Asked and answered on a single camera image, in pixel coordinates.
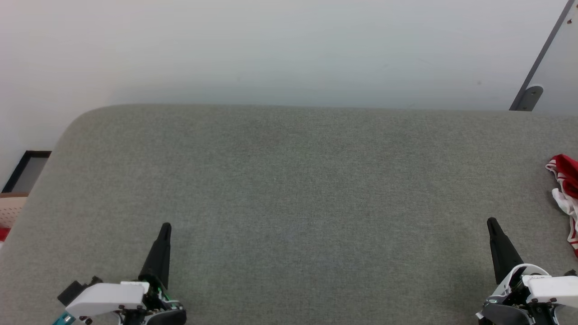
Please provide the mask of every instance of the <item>black frame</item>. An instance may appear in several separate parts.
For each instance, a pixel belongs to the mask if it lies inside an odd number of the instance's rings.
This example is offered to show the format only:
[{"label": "black frame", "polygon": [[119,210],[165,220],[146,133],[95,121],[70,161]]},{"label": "black frame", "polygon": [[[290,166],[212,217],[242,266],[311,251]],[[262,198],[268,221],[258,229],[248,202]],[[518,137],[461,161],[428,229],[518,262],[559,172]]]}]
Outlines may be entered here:
[{"label": "black frame", "polygon": [[14,169],[14,172],[12,172],[12,175],[8,179],[8,182],[6,182],[6,185],[4,185],[4,188],[2,189],[2,193],[12,192],[12,190],[14,189],[14,186],[18,182],[18,179],[20,178],[20,176],[24,172],[24,168],[26,168],[26,165],[28,165],[30,158],[48,158],[48,157],[50,157],[51,152],[52,151],[26,150],[26,152],[22,156],[22,159],[20,159],[20,162],[16,166],[16,169]]}]

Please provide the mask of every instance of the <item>red cloth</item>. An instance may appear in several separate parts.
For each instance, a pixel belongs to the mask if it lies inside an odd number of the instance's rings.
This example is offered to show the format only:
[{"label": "red cloth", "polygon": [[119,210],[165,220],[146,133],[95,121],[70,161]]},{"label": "red cloth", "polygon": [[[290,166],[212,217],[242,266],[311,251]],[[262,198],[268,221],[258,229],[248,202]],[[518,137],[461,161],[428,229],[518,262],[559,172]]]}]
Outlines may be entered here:
[{"label": "red cloth", "polygon": [[565,154],[559,154],[552,157],[552,160],[556,161],[556,168],[558,173],[564,175],[558,175],[559,178],[563,178],[562,188],[567,195],[578,198],[578,161],[566,156]]},{"label": "red cloth", "polygon": [[0,228],[0,242],[6,240],[6,237],[8,237],[8,232],[10,232],[10,228]]}]

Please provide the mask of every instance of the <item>gray fabric tablecloth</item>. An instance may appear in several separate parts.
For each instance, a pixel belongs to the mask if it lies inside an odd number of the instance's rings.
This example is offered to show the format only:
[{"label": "gray fabric tablecloth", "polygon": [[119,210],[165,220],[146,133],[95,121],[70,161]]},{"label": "gray fabric tablecloth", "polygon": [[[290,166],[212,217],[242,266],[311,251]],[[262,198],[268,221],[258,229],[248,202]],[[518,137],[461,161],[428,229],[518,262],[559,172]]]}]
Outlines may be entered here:
[{"label": "gray fabric tablecloth", "polygon": [[520,112],[94,110],[64,133],[0,250],[0,324],[52,324],[75,279],[135,279],[165,221],[169,290],[189,324],[476,324],[496,286],[488,217],[525,262],[578,269],[544,168],[578,157],[577,125]]}]

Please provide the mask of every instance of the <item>gray bracket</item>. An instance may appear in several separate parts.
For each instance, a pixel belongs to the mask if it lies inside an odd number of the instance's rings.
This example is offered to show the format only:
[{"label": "gray bracket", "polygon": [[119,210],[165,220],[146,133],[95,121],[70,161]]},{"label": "gray bracket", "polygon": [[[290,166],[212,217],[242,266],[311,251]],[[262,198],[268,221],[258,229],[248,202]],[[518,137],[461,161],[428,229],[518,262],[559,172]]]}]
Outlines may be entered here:
[{"label": "gray bracket", "polygon": [[544,88],[542,88],[541,86],[532,86],[526,89],[524,95],[522,96],[522,99],[520,100],[520,103],[514,110],[531,112],[532,109],[534,109],[534,106],[536,106],[536,103],[540,99],[540,96],[542,96],[543,92]]}]

